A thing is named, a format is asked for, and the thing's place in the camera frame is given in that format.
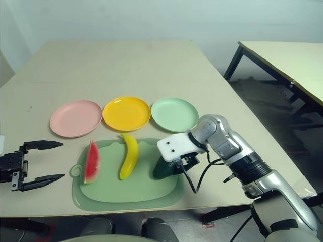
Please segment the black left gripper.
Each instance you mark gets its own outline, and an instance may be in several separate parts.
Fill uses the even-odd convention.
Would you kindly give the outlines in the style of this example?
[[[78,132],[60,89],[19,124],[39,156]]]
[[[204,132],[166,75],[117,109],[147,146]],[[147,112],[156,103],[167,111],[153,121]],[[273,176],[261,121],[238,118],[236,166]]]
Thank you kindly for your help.
[[[28,161],[25,161],[24,156],[28,150],[47,150],[62,146],[63,143],[57,141],[31,141],[24,142],[19,147],[19,151],[5,154],[1,156],[1,183],[11,182],[11,191],[29,191],[33,189],[47,186],[60,178],[64,174],[53,174],[36,178],[34,181],[24,183],[24,178],[27,176]]]

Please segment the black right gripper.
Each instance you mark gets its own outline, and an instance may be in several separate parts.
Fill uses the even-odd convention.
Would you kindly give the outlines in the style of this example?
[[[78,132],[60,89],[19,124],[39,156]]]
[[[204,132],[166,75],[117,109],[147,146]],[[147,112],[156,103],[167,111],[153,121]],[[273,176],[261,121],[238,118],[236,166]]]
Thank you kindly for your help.
[[[198,155],[197,152],[191,152],[191,153],[188,153],[188,154],[181,155],[181,159],[184,162],[184,164],[182,165],[183,168],[181,168],[180,165],[177,162],[174,162],[173,175],[182,174],[182,173],[184,173],[183,170],[188,171],[192,167],[197,165],[199,163],[197,155]]]

